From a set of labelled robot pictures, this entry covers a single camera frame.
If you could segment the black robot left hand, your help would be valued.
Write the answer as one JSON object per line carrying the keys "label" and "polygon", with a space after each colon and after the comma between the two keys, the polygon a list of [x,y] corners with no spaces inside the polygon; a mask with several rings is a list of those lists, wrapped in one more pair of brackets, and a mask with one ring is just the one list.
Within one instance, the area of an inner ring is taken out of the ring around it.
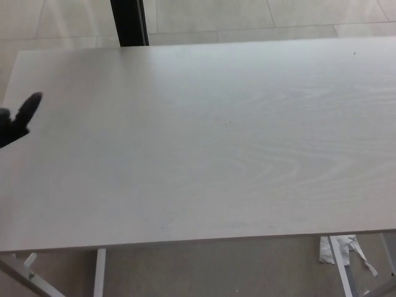
{"label": "black robot left hand", "polygon": [[14,119],[11,119],[9,109],[1,108],[1,148],[30,132],[28,124],[36,113],[42,98],[42,92],[31,94],[21,105]]}

